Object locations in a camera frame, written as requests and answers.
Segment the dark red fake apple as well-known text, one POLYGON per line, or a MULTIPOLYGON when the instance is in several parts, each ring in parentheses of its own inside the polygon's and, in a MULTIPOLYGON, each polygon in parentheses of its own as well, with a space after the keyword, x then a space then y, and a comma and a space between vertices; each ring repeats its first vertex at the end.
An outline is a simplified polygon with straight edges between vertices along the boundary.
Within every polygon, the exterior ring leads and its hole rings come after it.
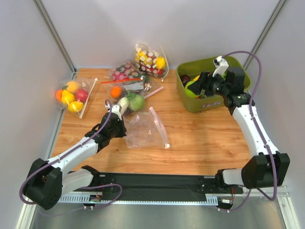
POLYGON ((189 81, 191 81, 191 78, 189 75, 182 75, 180 76, 181 82, 183 83, 183 85, 185 86, 189 81))

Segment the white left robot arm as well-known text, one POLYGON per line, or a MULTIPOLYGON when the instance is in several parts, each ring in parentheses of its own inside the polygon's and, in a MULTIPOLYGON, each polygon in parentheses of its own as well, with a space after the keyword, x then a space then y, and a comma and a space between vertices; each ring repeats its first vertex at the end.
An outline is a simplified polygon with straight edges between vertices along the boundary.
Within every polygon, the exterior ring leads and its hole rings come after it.
POLYGON ((91 166, 83 166, 76 172, 72 169, 108 146, 113 138, 125 135, 123 118, 115 113, 106 113, 101 123, 86 133, 76 145, 56 157, 48 160, 38 158, 32 163, 27 179, 20 188, 20 199, 25 204, 49 210, 63 195, 72 191, 108 187, 101 182, 99 172, 91 166))

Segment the clear pink zip top bag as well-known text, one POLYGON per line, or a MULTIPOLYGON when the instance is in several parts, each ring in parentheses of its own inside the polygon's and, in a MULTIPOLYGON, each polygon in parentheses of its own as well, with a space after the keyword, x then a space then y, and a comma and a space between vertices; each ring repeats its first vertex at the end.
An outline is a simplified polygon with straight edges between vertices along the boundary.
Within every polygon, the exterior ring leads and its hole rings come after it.
POLYGON ((127 129, 124 137, 128 148, 143 148, 159 146, 170 148, 169 138, 163 122, 153 107, 147 112, 139 112, 125 120, 127 129))

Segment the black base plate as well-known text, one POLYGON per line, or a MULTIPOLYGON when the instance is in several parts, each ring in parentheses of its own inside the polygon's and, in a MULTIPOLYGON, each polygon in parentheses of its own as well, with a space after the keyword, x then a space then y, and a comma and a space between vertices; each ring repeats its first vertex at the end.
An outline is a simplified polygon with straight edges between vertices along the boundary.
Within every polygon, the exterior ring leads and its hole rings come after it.
POLYGON ((218 176, 199 175, 157 175, 100 173, 92 186, 119 184, 122 191, 137 196, 160 196, 161 194, 177 196, 192 195, 195 192, 216 194, 239 194, 243 189, 238 185, 225 185, 218 176))

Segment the green plastic tub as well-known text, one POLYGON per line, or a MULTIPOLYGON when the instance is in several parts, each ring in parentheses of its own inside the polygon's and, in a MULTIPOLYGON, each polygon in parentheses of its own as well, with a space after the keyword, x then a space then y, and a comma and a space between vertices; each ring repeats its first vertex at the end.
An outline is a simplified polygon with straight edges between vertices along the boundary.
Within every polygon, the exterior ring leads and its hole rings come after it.
POLYGON ((214 57, 211 57, 192 62, 185 62, 176 68, 177 91, 185 109, 190 113, 201 112, 224 106, 224 99, 220 95, 213 95, 203 98, 189 97, 187 94, 185 94, 184 85, 181 80, 181 77, 184 75, 188 75, 191 79, 194 79, 202 72, 214 72, 214 59, 214 57))

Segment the green fake apple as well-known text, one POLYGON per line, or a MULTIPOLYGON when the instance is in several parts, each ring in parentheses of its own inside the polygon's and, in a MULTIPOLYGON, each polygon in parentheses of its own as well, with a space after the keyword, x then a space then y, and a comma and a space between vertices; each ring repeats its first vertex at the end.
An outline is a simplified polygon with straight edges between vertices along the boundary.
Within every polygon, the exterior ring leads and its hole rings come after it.
POLYGON ((193 86, 194 83, 196 83, 196 81, 189 81, 184 87, 185 94, 190 98, 198 98, 200 96, 195 93, 196 84, 193 86))

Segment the clear vegetable zip bag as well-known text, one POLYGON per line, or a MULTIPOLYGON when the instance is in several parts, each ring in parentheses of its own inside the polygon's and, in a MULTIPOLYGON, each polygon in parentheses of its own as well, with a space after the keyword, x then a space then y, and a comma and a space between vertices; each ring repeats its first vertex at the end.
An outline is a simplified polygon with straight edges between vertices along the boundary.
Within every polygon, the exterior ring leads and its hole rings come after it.
POLYGON ((145 100, 164 87, 146 76, 102 82, 122 116, 129 116, 145 107, 145 100))

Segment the polka dot zip bag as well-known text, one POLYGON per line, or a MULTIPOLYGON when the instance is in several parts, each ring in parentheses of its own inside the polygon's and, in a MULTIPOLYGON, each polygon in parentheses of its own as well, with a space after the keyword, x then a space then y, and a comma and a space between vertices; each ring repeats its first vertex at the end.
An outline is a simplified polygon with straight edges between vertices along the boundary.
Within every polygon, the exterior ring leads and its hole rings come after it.
POLYGON ((130 60, 117 64, 111 68, 106 76, 111 81, 120 81, 125 79, 142 78, 145 83, 149 81, 148 76, 142 73, 137 66, 130 60))

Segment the green fake cabbage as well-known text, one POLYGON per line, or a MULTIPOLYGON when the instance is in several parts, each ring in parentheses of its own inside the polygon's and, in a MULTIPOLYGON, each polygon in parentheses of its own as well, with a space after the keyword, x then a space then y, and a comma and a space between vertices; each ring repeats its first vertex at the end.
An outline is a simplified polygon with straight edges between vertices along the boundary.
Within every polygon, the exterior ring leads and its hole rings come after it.
POLYGON ((127 95, 127 98, 129 99, 129 108, 133 111, 138 111, 144 106, 145 99, 139 94, 131 93, 127 95))

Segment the clear fruit bag left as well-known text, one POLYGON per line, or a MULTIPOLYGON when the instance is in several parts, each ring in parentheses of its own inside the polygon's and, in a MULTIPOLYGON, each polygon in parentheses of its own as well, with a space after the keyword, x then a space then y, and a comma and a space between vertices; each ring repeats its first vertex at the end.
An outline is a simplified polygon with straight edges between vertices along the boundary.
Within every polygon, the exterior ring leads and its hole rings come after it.
POLYGON ((60 82, 58 90, 55 92, 58 106, 78 118, 82 118, 97 81, 97 78, 80 77, 60 82))

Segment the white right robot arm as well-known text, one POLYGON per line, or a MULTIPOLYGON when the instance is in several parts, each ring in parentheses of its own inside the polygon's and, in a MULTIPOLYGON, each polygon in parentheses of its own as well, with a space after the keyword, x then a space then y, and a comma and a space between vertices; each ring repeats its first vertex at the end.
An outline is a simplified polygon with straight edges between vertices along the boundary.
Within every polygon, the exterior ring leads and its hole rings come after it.
POLYGON ((185 93, 189 97, 220 95, 224 105, 239 124, 252 158, 243 168, 224 169, 223 181, 227 185, 241 185, 248 189, 278 187, 283 184, 290 158, 280 153, 272 143, 258 117, 251 95, 244 91, 245 72, 229 67, 225 77, 202 72, 197 80, 189 81, 185 93))

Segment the orange fake persimmon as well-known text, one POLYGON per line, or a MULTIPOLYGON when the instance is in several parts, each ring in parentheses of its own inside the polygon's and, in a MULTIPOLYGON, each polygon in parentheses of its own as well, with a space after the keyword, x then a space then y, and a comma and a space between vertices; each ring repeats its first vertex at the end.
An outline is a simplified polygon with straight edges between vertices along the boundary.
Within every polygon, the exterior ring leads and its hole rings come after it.
POLYGON ((110 96, 114 99, 119 98, 121 94, 122 94, 122 89, 118 86, 113 87, 110 91, 110 96))

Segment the polka dot drawstring bag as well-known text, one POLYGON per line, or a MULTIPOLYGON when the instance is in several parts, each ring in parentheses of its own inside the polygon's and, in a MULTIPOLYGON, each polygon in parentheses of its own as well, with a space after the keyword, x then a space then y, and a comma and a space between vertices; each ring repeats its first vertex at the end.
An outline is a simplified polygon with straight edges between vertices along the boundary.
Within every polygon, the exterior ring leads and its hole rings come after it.
POLYGON ((154 48, 146 43, 137 43, 134 48, 134 61, 141 72, 164 82, 169 73, 166 54, 161 45, 154 48))

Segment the yellow fake mango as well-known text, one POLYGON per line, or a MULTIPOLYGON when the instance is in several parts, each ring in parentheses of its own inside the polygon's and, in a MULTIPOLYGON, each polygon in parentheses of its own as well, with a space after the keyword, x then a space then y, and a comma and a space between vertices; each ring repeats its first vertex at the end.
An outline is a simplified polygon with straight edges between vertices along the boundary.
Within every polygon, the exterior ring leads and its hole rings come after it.
POLYGON ((193 81, 197 81, 199 78, 200 78, 200 75, 198 75, 195 78, 193 78, 193 81))

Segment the white fake radish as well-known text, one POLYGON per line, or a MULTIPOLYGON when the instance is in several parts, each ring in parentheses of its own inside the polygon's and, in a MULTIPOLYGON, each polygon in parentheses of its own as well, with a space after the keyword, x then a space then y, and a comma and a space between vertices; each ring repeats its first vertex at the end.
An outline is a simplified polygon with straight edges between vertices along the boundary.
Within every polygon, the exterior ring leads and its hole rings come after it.
POLYGON ((120 114, 124 115, 125 111, 127 110, 128 106, 129 106, 129 99, 127 97, 123 97, 121 98, 117 105, 120 106, 120 114))

